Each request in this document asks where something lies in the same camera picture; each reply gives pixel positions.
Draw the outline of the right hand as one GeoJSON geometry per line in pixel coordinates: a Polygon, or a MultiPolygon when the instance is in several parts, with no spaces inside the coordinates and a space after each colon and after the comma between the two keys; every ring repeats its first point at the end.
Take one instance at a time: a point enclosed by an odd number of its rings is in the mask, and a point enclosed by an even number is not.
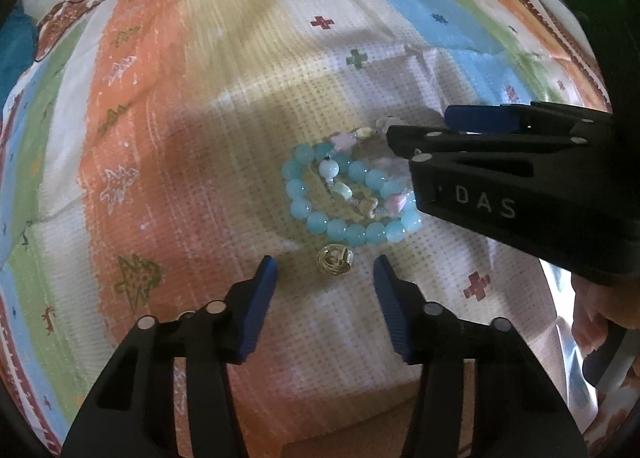
{"type": "Polygon", "coordinates": [[[617,278],[605,287],[572,276],[575,292],[572,334],[582,354],[589,355],[605,342],[608,322],[627,330],[639,329],[639,279],[617,278]]]}

